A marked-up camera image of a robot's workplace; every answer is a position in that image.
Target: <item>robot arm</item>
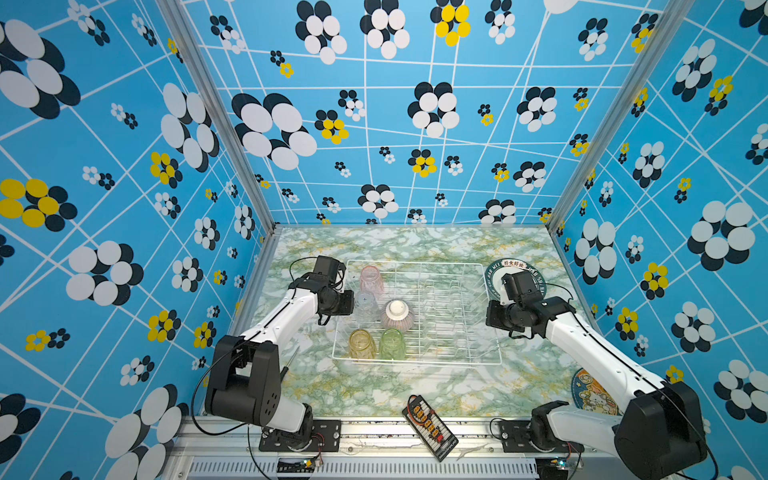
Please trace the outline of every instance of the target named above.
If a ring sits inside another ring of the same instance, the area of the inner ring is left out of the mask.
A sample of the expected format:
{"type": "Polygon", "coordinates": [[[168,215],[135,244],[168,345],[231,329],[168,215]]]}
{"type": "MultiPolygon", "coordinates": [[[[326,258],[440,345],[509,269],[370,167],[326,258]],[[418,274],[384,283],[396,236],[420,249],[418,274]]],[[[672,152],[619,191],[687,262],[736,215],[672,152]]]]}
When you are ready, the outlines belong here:
{"type": "Polygon", "coordinates": [[[629,359],[575,315],[559,297],[544,300],[531,274],[502,278],[508,298],[492,300],[486,325],[549,339],[572,356],[611,394],[623,416],[587,412],[550,402],[531,414],[531,440],[540,449],[579,442],[620,458],[643,480],[658,480],[707,457],[697,394],[670,384],[629,359]]]}
{"type": "Polygon", "coordinates": [[[299,447],[309,442],[312,408],[280,395],[279,351],[315,315],[352,313],[353,292],[343,290],[345,272],[338,260],[317,257],[313,272],[294,280],[261,322],[219,340],[205,397],[208,413],[278,430],[299,447]]]}

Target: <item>wire dish rack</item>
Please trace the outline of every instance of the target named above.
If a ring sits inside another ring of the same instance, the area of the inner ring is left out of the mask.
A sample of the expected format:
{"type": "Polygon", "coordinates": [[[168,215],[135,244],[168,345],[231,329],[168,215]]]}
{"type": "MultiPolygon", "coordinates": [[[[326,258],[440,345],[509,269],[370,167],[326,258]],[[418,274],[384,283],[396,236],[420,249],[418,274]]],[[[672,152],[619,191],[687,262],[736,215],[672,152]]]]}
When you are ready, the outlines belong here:
{"type": "Polygon", "coordinates": [[[346,288],[355,295],[360,292],[360,272],[368,265],[381,272],[384,293],[376,297],[375,312],[336,317],[334,359],[464,368],[502,363],[496,329],[485,325],[488,291],[481,264],[349,260],[346,288]],[[349,336],[357,329],[368,330],[378,352],[384,332],[381,314],[391,300],[405,301],[413,312],[413,327],[403,333],[406,359],[384,360],[378,353],[374,359],[351,358],[349,336]]]}

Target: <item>marble countertop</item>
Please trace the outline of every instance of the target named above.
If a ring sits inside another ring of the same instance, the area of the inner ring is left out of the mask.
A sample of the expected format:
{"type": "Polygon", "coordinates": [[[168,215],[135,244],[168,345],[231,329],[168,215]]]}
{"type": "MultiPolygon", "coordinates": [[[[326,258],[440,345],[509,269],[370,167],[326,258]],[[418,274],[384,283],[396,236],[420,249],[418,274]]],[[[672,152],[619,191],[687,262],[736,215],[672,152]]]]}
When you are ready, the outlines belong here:
{"type": "MultiPolygon", "coordinates": [[[[547,230],[541,227],[289,227],[280,239],[253,325],[283,298],[295,259],[325,255],[352,259],[480,263],[517,258],[548,283],[574,292],[547,230]]],[[[294,275],[312,260],[298,262],[294,275]]],[[[549,287],[548,296],[568,295],[549,287]]],[[[584,311],[577,306],[583,316],[584,311]]],[[[541,338],[509,339],[500,332],[502,364],[469,368],[370,365],[332,358],[336,321],[308,322],[280,353],[283,363],[299,353],[283,380],[283,395],[313,407],[317,416],[400,416],[411,394],[424,396],[442,417],[530,416],[542,403],[571,398],[578,364],[541,338]]]]}

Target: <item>cable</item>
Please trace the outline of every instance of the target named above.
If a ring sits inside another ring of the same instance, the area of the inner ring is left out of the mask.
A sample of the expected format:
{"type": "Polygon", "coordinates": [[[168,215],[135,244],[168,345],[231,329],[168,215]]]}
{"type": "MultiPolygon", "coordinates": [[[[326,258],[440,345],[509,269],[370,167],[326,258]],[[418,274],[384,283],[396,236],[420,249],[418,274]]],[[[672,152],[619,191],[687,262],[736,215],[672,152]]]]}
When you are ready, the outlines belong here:
{"type": "MultiPolygon", "coordinates": [[[[581,329],[582,329],[582,330],[584,330],[584,331],[585,331],[585,332],[586,332],[586,333],[587,333],[587,334],[588,334],[588,335],[589,335],[589,336],[590,336],[590,337],[591,337],[591,338],[592,338],[592,339],[593,339],[593,340],[594,340],[594,341],[595,341],[595,342],[596,342],[598,345],[600,345],[600,346],[603,348],[603,350],[605,350],[606,352],[610,353],[610,354],[611,354],[611,356],[613,356],[613,357],[614,357],[616,360],[618,360],[618,361],[619,361],[621,364],[623,364],[624,366],[626,366],[626,367],[627,367],[627,368],[628,368],[628,369],[629,369],[629,370],[630,370],[632,373],[634,373],[634,374],[635,374],[635,375],[636,375],[638,378],[641,378],[641,379],[643,379],[643,381],[644,381],[644,382],[646,382],[648,385],[650,385],[650,386],[652,386],[654,389],[656,389],[656,390],[657,390],[657,391],[658,391],[658,392],[659,392],[661,395],[663,395],[663,396],[664,396],[664,398],[665,398],[665,399],[667,399],[667,401],[668,401],[670,404],[672,404],[672,406],[673,406],[673,407],[674,407],[674,408],[675,408],[675,409],[676,409],[676,410],[677,410],[677,411],[678,411],[678,412],[679,412],[679,413],[680,413],[680,414],[683,416],[683,419],[684,419],[686,422],[688,422],[688,425],[690,425],[691,429],[693,429],[693,431],[696,433],[696,435],[699,437],[699,439],[700,439],[702,442],[704,442],[704,448],[706,448],[706,449],[707,449],[707,453],[709,453],[710,457],[712,458],[712,463],[714,464],[714,467],[715,467],[715,473],[714,473],[714,475],[712,476],[712,478],[711,478],[710,480],[716,480],[716,479],[717,479],[717,477],[719,477],[719,476],[720,476],[720,467],[717,465],[717,460],[715,459],[715,455],[712,453],[712,450],[710,449],[710,446],[707,444],[707,440],[704,438],[704,435],[702,435],[702,434],[701,434],[701,433],[700,433],[700,432],[699,432],[699,431],[696,429],[696,427],[694,426],[694,424],[693,424],[693,423],[692,423],[692,422],[691,422],[691,421],[688,419],[687,415],[685,415],[685,413],[683,413],[683,410],[681,410],[681,409],[680,409],[680,407],[679,407],[679,406],[677,406],[677,404],[676,404],[675,402],[673,402],[673,401],[672,401],[672,399],[671,399],[671,398],[669,398],[669,396],[667,396],[667,394],[666,394],[666,393],[664,393],[664,391],[663,391],[662,389],[660,389],[659,387],[655,386],[653,383],[651,383],[651,382],[650,382],[650,380],[648,380],[647,378],[645,378],[645,377],[644,377],[642,374],[640,374],[639,372],[635,371],[635,369],[634,369],[634,368],[632,368],[630,365],[628,365],[628,364],[627,364],[627,363],[626,363],[624,360],[622,360],[622,359],[621,359],[619,356],[617,356],[615,353],[613,353],[612,351],[610,351],[610,350],[609,350],[609,348],[607,348],[605,345],[603,345],[602,343],[600,343],[600,342],[598,341],[598,339],[597,339],[597,338],[595,338],[595,337],[592,335],[592,333],[591,333],[589,330],[587,330],[587,329],[584,327],[584,325],[583,325],[583,324],[581,323],[581,321],[578,319],[578,316],[574,315],[574,318],[576,319],[576,323],[578,323],[578,324],[579,324],[579,326],[581,327],[581,329]]],[[[696,478],[691,478],[691,477],[689,477],[689,476],[686,476],[686,475],[683,475],[683,474],[681,474],[681,473],[677,473],[677,475],[679,475],[679,476],[681,476],[681,477],[683,477],[683,478],[688,478],[688,480],[697,480],[696,478]]]]}
{"type": "Polygon", "coordinates": [[[578,469],[578,464],[581,463],[581,452],[578,453],[578,458],[576,459],[576,465],[574,466],[573,472],[571,472],[571,475],[568,477],[568,480],[571,480],[574,475],[576,475],[576,470],[578,469]]]}
{"type": "Polygon", "coordinates": [[[261,475],[264,475],[264,478],[266,478],[266,480],[272,480],[271,478],[266,476],[266,473],[264,473],[264,470],[262,470],[261,467],[259,466],[259,464],[256,463],[256,459],[253,457],[253,449],[250,447],[250,425],[248,425],[247,430],[248,430],[248,432],[247,432],[248,453],[250,453],[250,459],[253,460],[253,464],[256,466],[256,468],[258,468],[259,472],[261,472],[261,475]]]}
{"type": "Polygon", "coordinates": [[[571,291],[570,291],[569,289],[565,288],[565,287],[564,287],[564,286],[562,286],[562,285],[558,285],[558,284],[556,284],[556,283],[545,283],[545,285],[557,286],[557,287],[559,287],[559,288],[562,288],[563,290],[565,290],[566,292],[568,292],[568,295],[570,295],[570,296],[571,296],[570,300],[573,300],[573,299],[574,299],[574,294],[573,294],[573,293],[571,293],[571,291]]]}
{"type": "Polygon", "coordinates": [[[293,272],[290,271],[290,267],[293,266],[294,263],[300,262],[301,260],[309,260],[310,258],[317,258],[317,257],[303,257],[299,258],[298,260],[294,260],[289,266],[288,266],[288,274],[290,275],[290,281],[293,282],[295,279],[293,278],[293,272]]]}
{"type": "Polygon", "coordinates": [[[493,433],[493,421],[494,421],[494,420],[503,420],[503,418],[500,418],[500,417],[494,417],[494,418],[492,418],[492,419],[491,419],[491,421],[488,423],[488,430],[491,432],[491,437],[493,437],[494,439],[497,439],[497,440],[501,440],[501,441],[503,442],[503,441],[504,441],[504,439],[503,439],[502,437],[497,437],[497,436],[496,436],[496,435],[494,435],[494,433],[493,433]]]}

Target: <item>blue wallpaper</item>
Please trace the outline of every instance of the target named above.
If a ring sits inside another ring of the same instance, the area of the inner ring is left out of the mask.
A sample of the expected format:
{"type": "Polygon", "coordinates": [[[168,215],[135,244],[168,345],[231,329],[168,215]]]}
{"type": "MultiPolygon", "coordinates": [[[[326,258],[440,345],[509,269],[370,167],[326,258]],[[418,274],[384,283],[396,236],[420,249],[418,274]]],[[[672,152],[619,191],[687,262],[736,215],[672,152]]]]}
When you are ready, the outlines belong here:
{"type": "Polygon", "coordinates": [[[606,338],[697,391],[734,480],[768,471],[764,4],[695,2],[557,230],[606,338]]]}
{"type": "Polygon", "coordinates": [[[275,220],[304,224],[545,223],[665,5],[183,2],[275,220]]]}
{"type": "Polygon", "coordinates": [[[263,231],[160,12],[0,15],[0,478],[160,474],[263,231]]]}

